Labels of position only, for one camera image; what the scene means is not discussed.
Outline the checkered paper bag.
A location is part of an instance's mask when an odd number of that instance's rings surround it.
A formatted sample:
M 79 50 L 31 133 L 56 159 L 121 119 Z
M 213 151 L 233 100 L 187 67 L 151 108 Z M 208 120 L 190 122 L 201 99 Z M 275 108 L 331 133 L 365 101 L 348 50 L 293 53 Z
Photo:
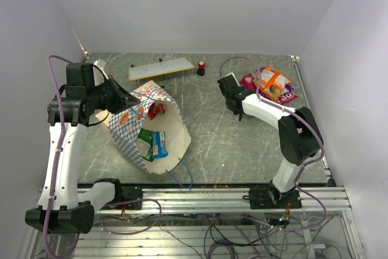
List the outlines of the checkered paper bag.
M 127 162 L 125 169 L 129 170 L 129 173 L 123 174 L 122 177 L 126 181 L 139 182 L 144 179 L 149 182 L 149 176 L 167 175 L 182 188 L 191 189 L 193 186 L 191 173 L 189 182 L 183 183 L 172 172 L 176 166 L 186 165 L 183 158 L 192 141 L 178 103 L 154 81 L 148 81 L 128 92 L 137 97 L 141 103 L 121 113 L 112 114 L 103 110 L 96 116 Z M 150 120 L 147 113 L 153 103 L 162 103 L 166 112 Z M 141 129 L 166 134 L 168 155 L 165 158 L 153 159 L 152 162 L 142 158 L 136 148 L 136 138 Z

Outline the red snack packet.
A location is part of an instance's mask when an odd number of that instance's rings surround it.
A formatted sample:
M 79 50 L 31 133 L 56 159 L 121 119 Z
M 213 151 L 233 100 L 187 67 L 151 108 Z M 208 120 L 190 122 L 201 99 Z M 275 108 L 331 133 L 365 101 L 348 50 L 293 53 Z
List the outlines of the red snack packet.
M 157 115 L 165 114 L 165 112 L 166 111 L 162 103 L 159 103 L 159 104 L 153 103 L 149 108 L 147 116 L 149 117 L 150 120 L 153 120 L 156 118 Z

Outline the orange snack packet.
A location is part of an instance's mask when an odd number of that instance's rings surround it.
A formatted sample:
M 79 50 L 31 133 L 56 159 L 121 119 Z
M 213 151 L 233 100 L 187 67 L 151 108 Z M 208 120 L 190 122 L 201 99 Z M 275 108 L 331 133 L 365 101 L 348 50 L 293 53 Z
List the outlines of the orange snack packet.
M 267 99 L 277 101 L 285 93 L 292 80 L 271 66 L 262 67 L 252 73 L 254 84 Z

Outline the green snack packet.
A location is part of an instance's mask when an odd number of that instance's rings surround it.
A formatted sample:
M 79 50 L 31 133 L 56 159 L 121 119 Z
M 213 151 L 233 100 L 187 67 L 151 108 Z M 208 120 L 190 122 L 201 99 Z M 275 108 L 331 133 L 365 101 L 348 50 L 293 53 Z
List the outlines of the green snack packet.
M 139 154 L 146 161 L 153 161 L 153 137 L 152 132 L 146 129 L 141 129 L 136 138 L 136 148 Z

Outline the pink snack packet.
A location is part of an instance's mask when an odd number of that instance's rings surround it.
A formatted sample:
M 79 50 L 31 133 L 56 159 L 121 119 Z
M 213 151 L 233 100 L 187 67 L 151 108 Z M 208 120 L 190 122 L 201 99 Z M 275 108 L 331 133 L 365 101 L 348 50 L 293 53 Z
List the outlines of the pink snack packet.
M 253 77 L 251 73 L 244 75 L 244 77 L 239 81 L 239 83 L 247 90 L 253 90 L 256 91 L 256 79 Z M 294 92 L 286 93 L 286 94 L 280 94 L 280 96 L 277 99 L 278 104 L 287 104 L 295 99 L 297 99 L 297 95 L 294 94 Z

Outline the purple snack packet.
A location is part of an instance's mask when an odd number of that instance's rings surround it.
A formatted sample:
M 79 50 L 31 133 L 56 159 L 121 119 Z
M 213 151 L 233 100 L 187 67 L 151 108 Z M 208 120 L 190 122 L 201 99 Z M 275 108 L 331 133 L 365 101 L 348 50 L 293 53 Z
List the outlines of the purple snack packet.
M 291 93 L 291 92 L 293 92 L 293 90 L 294 90 L 294 88 L 291 85 L 287 84 L 284 87 L 282 94 Z

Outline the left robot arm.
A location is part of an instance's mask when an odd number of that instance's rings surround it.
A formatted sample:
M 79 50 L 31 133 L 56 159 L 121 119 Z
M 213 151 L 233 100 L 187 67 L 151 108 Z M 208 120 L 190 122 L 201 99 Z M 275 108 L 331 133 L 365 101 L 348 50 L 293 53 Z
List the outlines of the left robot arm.
M 66 83 L 56 87 L 56 96 L 47 107 L 50 124 L 50 153 L 47 173 L 37 207 L 27 210 L 25 222 L 50 234 L 86 234 L 95 213 L 105 205 L 118 208 L 124 200 L 117 178 L 100 178 L 84 193 L 78 192 L 81 148 L 90 117 L 98 110 L 121 113 L 140 103 L 111 75 L 103 71 L 95 83 L 97 66 L 69 63 Z

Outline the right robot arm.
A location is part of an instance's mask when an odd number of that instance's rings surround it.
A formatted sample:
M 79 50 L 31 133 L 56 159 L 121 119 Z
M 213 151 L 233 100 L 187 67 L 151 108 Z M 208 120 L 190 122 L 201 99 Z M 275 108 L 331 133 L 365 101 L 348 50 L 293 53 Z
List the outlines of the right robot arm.
M 259 97 L 241 86 L 222 89 L 226 106 L 239 118 L 253 116 L 278 130 L 283 160 L 269 183 L 268 203 L 279 208 L 295 193 L 304 169 L 324 156 L 324 142 L 313 113 L 307 107 L 294 109 Z

